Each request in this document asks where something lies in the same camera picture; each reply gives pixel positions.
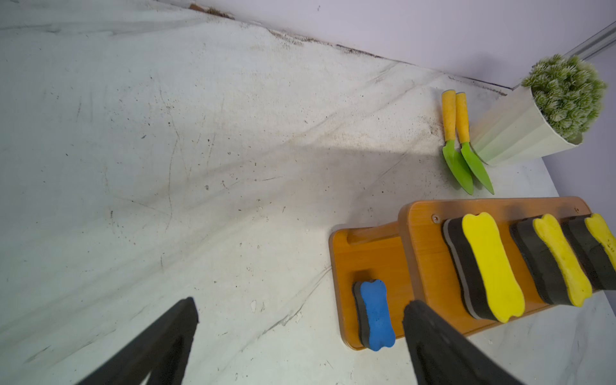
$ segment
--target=wooden tray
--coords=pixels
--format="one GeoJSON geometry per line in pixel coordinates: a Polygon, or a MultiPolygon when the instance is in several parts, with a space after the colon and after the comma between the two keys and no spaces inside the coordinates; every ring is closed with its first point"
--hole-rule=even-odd
{"type": "Polygon", "coordinates": [[[499,325],[477,320],[465,310],[458,277],[443,240],[444,220],[485,211],[498,224],[509,263],[526,301],[524,315],[550,307],[541,300],[522,255],[511,239],[509,225],[550,213],[558,219],[590,214],[578,197],[417,201],[404,206],[397,222],[365,229],[342,229],[330,237],[338,320],[342,339],[352,349],[359,340],[357,309],[351,288],[356,281],[380,279],[387,286],[387,303],[396,338],[404,336],[405,306],[421,299],[464,335],[499,325]]]}

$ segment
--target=garden trowel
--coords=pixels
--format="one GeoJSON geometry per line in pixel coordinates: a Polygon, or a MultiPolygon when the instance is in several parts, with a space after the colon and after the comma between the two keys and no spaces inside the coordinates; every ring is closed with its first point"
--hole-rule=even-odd
{"type": "Polygon", "coordinates": [[[472,174],[468,168],[466,161],[456,151],[456,92],[451,89],[443,92],[443,127],[445,129],[445,147],[443,147],[443,156],[447,162],[447,166],[452,171],[464,191],[472,195],[472,174]]]}
{"type": "Polygon", "coordinates": [[[460,138],[460,144],[462,145],[462,156],[464,157],[464,160],[466,161],[466,164],[468,164],[468,167],[471,169],[472,173],[475,174],[477,179],[479,179],[479,182],[481,182],[481,184],[484,185],[485,188],[492,193],[492,195],[494,195],[494,188],[492,187],[490,176],[485,170],[483,162],[481,162],[477,154],[475,154],[471,149],[471,144],[469,143],[470,138],[468,134],[468,109],[466,107],[466,94],[464,92],[460,92],[456,94],[455,97],[456,128],[458,129],[458,137],[460,138]]]}

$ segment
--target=sponge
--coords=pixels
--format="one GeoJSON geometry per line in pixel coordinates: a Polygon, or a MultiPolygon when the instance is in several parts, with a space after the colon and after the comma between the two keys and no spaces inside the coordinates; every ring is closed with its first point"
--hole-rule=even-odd
{"type": "Polygon", "coordinates": [[[359,339],[362,344],[379,351],[382,347],[392,347],[395,332],[387,306],[387,288],[381,280],[355,282],[353,295],[359,318],[359,339]]]}
{"type": "Polygon", "coordinates": [[[488,213],[448,219],[443,235],[474,318],[506,323],[524,313],[524,294],[511,270],[494,218],[488,213]]]}
{"type": "Polygon", "coordinates": [[[580,307],[592,295],[590,281],[554,216],[524,219],[510,231],[544,302],[580,307]]]}
{"type": "Polygon", "coordinates": [[[616,290],[616,238],[599,214],[573,217],[562,231],[577,254],[590,282],[602,290],[616,290]]]}

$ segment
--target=potted plant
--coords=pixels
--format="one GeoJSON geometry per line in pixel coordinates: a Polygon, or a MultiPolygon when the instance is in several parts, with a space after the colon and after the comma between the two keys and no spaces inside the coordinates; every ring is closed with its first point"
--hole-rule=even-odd
{"type": "Polygon", "coordinates": [[[577,147],[599,116],[606,88],[592,64],[577,56],[541,59],[471,127],[473,149],[494,165],[577,147]]]}

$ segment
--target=white table surface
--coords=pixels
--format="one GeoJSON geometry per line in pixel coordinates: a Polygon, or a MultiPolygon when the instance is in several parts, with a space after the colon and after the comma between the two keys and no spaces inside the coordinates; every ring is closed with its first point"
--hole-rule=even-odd
{"type": "MultiPolygon", "coordinates": [[[[148,0],[0,4],[0,382],[74,383],[176,301],[200,324],[185,384],[415,383],[403,339],[342,341],[333,228],[469,198],[438,71],[148,0]]],[[[488,167],[551,197],[542,160],[488,167]]],[[[475,197],[490,197],[477,187],[475,197]]],[[[603,293],[470,340],[526,383],[609,383],[603,293]]]]}

